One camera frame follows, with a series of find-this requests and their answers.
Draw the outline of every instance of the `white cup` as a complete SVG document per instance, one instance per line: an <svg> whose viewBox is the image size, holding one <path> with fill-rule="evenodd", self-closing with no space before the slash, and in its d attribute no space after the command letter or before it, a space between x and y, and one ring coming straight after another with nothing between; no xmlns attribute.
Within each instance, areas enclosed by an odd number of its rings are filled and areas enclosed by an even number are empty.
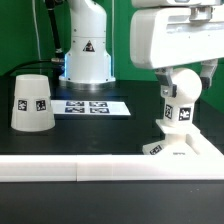
<svg viewBox="0 0 224 224"><path fill-rule="evenodd" d="M48 77L33 74L17 76L14 96L12 128L36 132L55 126Z"/></svg>

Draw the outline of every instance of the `green wall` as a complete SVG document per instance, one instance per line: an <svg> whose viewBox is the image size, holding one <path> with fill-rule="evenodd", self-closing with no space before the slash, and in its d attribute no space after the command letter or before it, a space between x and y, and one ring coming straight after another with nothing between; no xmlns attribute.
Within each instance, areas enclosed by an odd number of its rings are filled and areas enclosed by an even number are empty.
<svg viewBox="0 0 224 224"><path fill-rule="evenodd" d="M96 0L107 11L107 50L111 54L111 0ZM54 56L51 29L43 0L36 0L37 18L40 30L42 58ZM129 54L130 21L135 9L131 0L115 0L115 76L121 80L156 81L153 71L137 69L133 66ZM70 48L70 17L68 4L56 8L61 43L64 51ZM37 56L36 37L32 15L31 0L1 0L0 7L0 74L26 61L35 60ZM200 65L189 67L200 72ZM220 60L219 67L213 79L210 90L204 91L203 99L224 112L224 61Z"/></svg>

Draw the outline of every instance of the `white plastic part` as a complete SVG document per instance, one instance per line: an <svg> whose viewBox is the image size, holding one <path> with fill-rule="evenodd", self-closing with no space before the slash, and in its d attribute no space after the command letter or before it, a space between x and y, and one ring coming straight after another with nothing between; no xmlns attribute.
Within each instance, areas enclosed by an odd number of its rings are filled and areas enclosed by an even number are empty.
<svg viewBox="0 0 224 224"><path fill-rule="evenodd" d="M16 77L12 128L19 131L44 131L55 126L48 78L43 75Z"/></svg>
<svg viewBox="0 0 224 224"><path fill-rule="evenodd" d="M71 12L71 49L65 56L61 81L103 84L111 76L111 56L106 51L106 12L92 0L68 0Z"/></svg>
<svg viewBox="0 0 224 224"><path fill-rule="evenodd" d="M164 131L165 140L151 143L143 146L143 153L159 158L198 157L200 160L202 156L213 158L223 158L222 153L212 145L203 135L200 130L194 125L185 126L184 128L174 128L166 126L161 121L157 121L159 127Z"/></svg>
<svg viewBox="0 0 224 224"><path fill-rule="evenodd" d="M0 182L221 179L223 156L0 156Z"/></svg>
<svg viewBox="0 0 224 224"><path fill-rule="evenodd" d="M214 7L209 22L190 22L190 15L190 8L137 11L130 34L134 65L156 69L224 57L224 6Z"/></svg>
<svg viewBox="0 0 224 224"><path fill-rule="evenodd" d="M201 6L211 6L211 5L222 5L222 0L202 0L200 5Z"/></svg>
<svg viewBox="0 0 224 224"><path fill-rule="evenodd" d="M132 5L136 8L155 6L192 6L199 5L202 2L202 0L132 0Z"/></svg>
<svg viewBox="0 0 224 224"><path fill-rule="evenodd" d="M189 134L189 133L200 133L200 130L193 125L192 123L188 123L188 125L167 125L163 120L156 120L156 124L163 131L164 134Z"/></svg>
<svg viewBox="0 0 224 224"><path fill-rule="evenodd" d="M175 69L171 79L177 85L177 95L175 98L163 95L163 122L173 127L189 125L193 119L194 103L201 94L201 80L194 71L187 68Z"/></svg>

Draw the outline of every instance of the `table surface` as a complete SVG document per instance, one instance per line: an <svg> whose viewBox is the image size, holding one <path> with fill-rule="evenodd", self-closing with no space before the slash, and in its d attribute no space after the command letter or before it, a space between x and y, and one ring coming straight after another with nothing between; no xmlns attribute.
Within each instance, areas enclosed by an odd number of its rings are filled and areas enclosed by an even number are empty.
<svg viewBox="0 0 224 224"><path fill-rule="evenodd" d="M0 154L142 154L163 139L155 119L163 114L157 82L120 81L113 89L78 91L51 85L52 99L124 101L126 116L55 115L48 131L10 127L14 79L0 78ZM224 152L224 115L197 101L195 125ZM1 183L3 224L223 224L224 181Z"/></svg>

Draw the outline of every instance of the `marker sheet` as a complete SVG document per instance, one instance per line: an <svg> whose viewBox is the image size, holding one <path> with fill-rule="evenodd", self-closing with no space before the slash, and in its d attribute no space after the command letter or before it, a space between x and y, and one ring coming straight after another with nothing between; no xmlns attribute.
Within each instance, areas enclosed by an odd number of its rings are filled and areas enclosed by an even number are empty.
<svg viewBox="0 0 224 224"><path fill-rule="evenodd" d="M130 116L124 102L52 100L54 114Z"/></svg>

